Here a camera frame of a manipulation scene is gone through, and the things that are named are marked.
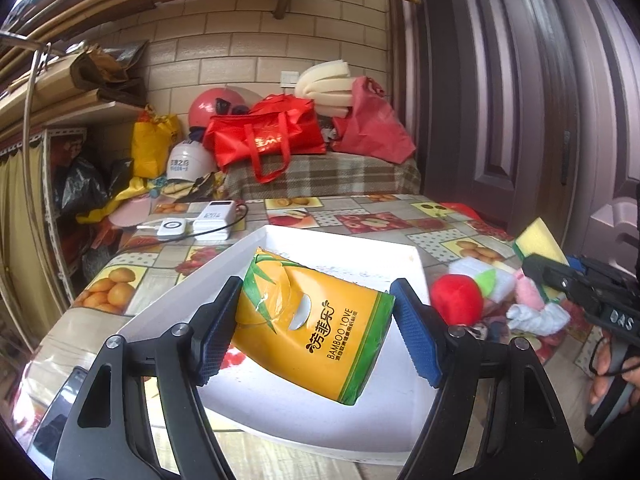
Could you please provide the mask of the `pink plush toy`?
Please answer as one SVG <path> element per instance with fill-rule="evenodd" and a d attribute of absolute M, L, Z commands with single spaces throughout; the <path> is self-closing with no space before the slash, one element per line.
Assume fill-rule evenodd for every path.
<path fill-rule="evenodd" d="M 546 303 L 544 302 L 544 297 L 541 296 L 536 283 L 531 278 L 528 278 L 522 269 L 517 270 L 514 273 L 514 278 L 515 303 L 529 307 L 534 311 L 541 311 Z"/>

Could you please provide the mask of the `red plush apple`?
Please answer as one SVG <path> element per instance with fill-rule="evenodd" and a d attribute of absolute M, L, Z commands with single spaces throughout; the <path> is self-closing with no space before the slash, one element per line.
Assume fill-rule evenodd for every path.
<path fill-rule="evenodd" d="M 432 284 L 431 306 L 447 325 L 466 325 L 482 317 L 485 298 L 472 278 L 445 274 Z"/>

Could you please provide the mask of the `yellow green sponge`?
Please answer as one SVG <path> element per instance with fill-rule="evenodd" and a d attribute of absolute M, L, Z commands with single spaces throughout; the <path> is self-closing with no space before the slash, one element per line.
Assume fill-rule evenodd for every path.
<path fill-rule="evenodd" d="M 564 266 L 568 266 L 567 258 L 562 252 L 560 245 L 556 242 L 554 236 L 548 229 L 548 226 L 544 223 L 541 217 L 538 217 L 533 221 L 513 242 L 513 250 L 521 259 L 522 272 L 526 278 L 531 278 L 525 273 L 524 259 L 530 255 L 540 255 L 544 258 L 548 258 L 556 263 L 562 263 Z M 555 290 L 547 285 L 537 284 L 534 282 L 541 294 L 542 299 L 549 301 L 560 301 L 561 292 Z"/>

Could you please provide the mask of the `white foam block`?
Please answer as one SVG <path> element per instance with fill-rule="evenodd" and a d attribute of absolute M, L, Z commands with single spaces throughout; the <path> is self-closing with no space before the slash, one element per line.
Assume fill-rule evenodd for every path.
<path fill-rule="evenodd" d="M 450 263 L 450 274 L 465 275 L 477 284 L 482 296 L 498 304 L 512 294 L 516 279 L 512 272 L 497 268 L 472 257 L 464 257 Z"/>

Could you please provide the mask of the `smartphone with photo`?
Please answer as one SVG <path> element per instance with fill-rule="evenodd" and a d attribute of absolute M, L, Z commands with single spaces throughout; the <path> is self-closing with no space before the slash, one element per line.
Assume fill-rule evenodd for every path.
<path fill-rule="evenodd" d="M 73 368 L 44 413 L 27 449 L 29 458 L 48 479 L 52 478 L 55 456 L 70 409 L 87 374 L 88 370 L 81 366 Z"/>

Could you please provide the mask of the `fruit pattern tablecloth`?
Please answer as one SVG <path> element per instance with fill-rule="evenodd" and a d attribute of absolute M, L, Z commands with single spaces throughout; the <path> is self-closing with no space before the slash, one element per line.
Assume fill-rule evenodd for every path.
<path fill-rule="evenodd" d="M 257 248 L 344 281 L 390 292 L 409 282 L 431 307 L 415 202 L 329 200 L 289 226 L 248 204 L 247 230 L 206 256 L 190 235 L 131 237 L 105 275 L 128 278 L 123 315 L 87 307 L 53 327 L 64 344 L 90 344 L 88 370 L 55 456 L 55 479 L 400 478 L 435 400 L 392 313 L 378 360 L 355 404 L 344 405 L 268 372 L 232 344 L 235 304 Z M 487 414 L 478 386 L 457 467 L 473 466 Z"/>

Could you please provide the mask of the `flat red gift bag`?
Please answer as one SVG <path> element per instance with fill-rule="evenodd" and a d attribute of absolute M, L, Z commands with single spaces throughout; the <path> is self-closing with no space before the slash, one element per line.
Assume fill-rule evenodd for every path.
<path fill-rule="evenodd" d="M 442 206 L 451 209 L 459 214 L 464 214 L 465 216 L 474 219 L 474 220 L 482 220 L 480 215 L 471 207 L 466 206 L 465 204 L 460 203 L 442 203 Z"/>

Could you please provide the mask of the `white power bank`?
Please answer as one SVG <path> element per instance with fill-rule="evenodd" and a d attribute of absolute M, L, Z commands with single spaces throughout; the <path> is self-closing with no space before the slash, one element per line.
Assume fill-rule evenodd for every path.
<path fill-rule="evenodd" d="M 198 242 L 221 243 L 228 240 L 233 222 L 235 202 L 212 200 L 193 221 L 192 232 Z"/>

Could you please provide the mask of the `dark wooden door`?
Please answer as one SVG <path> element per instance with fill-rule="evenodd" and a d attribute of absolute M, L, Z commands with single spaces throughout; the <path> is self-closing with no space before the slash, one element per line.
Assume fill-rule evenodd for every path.
<path fill-rule="evenodd" d="M 390 41 L 425 196 L 634 267 L 639 0 L 393 1 Z"/>

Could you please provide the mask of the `black plastic bag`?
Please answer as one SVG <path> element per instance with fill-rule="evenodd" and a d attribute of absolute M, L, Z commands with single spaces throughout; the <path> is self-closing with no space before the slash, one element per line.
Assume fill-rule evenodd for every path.
<path fill-rule="evenodd" d="M 55 169 L 55 208 L 61 216 L 102 208 L 128 188 L 133 171 L 131 158 L 117 159 L 110 170 L 105 170 L 99 159 L 89 153 L 80 153 L 66 168 L 58 166 Z"/>

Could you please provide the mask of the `white safety helmet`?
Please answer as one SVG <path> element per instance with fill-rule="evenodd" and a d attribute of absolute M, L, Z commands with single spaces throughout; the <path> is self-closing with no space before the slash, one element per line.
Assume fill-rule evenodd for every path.
<path fill-rule="evenodd" d="M 194 182 L 217 169 L 213 154 L 196 141 L 182 141 L 171 150 L 166 178 Z"/>

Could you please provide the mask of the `yellow shopping bag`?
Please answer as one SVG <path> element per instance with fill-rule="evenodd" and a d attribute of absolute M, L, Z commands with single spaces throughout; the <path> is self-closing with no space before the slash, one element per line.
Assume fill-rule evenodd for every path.
<path fill-rule="evenodd" d="M 152 106 L 145 107 L 132 130 L 134 176 L 155 179 L 164 174 L 171 150 L 182 139 L 181 122 L 175 114 L 159 115 Z"/>

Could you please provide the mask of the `dark red fabric bag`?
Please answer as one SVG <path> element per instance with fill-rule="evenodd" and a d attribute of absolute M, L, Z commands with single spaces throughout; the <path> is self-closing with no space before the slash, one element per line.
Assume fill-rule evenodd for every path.
<path fill-rule="evenodd" d="M 416 146 L 385 99 L 382 87 L 372 78 L 357 77 L 352 84 L 352 110 L 345 118 L 333 119 L 334 152 L 374 157 L 403 164 Z"/>

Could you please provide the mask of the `plaid blanket covered bench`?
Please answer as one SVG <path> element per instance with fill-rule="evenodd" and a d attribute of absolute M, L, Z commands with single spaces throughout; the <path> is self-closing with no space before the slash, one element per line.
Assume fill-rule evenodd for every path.
<path fill-rule="evenodd" d="M 265 200 L 303 196 L 418 194 L 421 175 L 416 162 L 400 165 L 360 155 L 329 152 L 294 155 L 284 174 L 266 184 L 255 179 L 250 162 L 236 162 L 224 173 L 221 196 L 232 200 Z"/>

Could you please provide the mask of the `glossy red tote bag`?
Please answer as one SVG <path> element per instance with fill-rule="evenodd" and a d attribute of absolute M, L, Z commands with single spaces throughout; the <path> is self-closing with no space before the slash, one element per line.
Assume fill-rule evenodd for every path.
<path fill-rule="evenodd" d="M 294 155 L 326 152 L 314 102 L 290 94 L 267 96 L 243 115 L 213 116 L 203 146 L 221 169 L 249 160 L 260 184 L 280 177 Z"/>

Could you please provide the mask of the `pink red helmet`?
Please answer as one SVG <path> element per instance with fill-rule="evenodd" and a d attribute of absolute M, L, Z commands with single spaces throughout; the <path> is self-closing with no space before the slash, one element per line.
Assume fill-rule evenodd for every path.
<path fill-rule="evenodd" d="M 202 92 L 192 102 L 188 123 L 191 129 L 206 129 L 214 116 L 244 115 L 249 110 L 238 92 L 228 88 L 213 88 Z"/>

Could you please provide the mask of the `cream foam roll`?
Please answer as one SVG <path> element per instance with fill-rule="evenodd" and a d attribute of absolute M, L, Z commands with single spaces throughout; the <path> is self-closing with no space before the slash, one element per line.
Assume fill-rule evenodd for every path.
<path fill-rule="evenodd" d="M 354 104 L 354 82 L 347 62 L 324 62 L 308 68 L 298 77 L 294 96 L 311 100 L 314 111 L 320 116 L 345 118 Z"/>

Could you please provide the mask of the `white round wireless charger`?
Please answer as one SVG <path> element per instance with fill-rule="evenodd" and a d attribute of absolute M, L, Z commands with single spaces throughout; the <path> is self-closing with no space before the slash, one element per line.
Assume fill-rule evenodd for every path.
<path fill-rule="evenodd" d="M 163 218 L 143 222 L 137 226 L 138 231 L 152 233 L 157 238 L 177 238 L 186 232 L 188 220 L 185 218 Z"/>

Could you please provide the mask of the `wooden wall shelf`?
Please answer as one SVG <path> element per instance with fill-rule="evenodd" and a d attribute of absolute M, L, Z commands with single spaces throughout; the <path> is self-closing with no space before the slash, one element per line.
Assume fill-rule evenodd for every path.
<path fill-rule="evenodd" d="M 94 44 L 49 62 L 36 77 L 30 124 L 38 127 L 99 102 L 144 107 L 145 84 L 132 71 L 145 48 L 144 42 L 105 49 Z"/>

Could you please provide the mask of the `wall light switch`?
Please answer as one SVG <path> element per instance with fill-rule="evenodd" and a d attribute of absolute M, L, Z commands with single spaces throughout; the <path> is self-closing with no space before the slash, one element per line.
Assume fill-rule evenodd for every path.
<path fill-rule="evenodd" d="M 282 70 L 280 73 L 280 87 L 294 88 L 299 80 L 299 72 L 294 70 Z"/>

